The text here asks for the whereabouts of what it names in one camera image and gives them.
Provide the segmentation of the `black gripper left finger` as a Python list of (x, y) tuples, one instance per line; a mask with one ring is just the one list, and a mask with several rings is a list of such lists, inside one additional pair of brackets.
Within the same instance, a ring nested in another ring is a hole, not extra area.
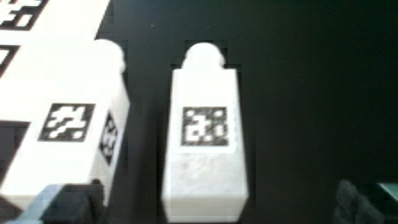
[(47, 185), (10, 224), (108, 224), (101, 181)]

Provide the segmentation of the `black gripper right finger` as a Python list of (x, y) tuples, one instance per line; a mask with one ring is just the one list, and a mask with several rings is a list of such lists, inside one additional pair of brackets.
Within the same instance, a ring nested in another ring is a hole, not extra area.
[(398, 224), (398, 183), (339, 181), (332, 224)]

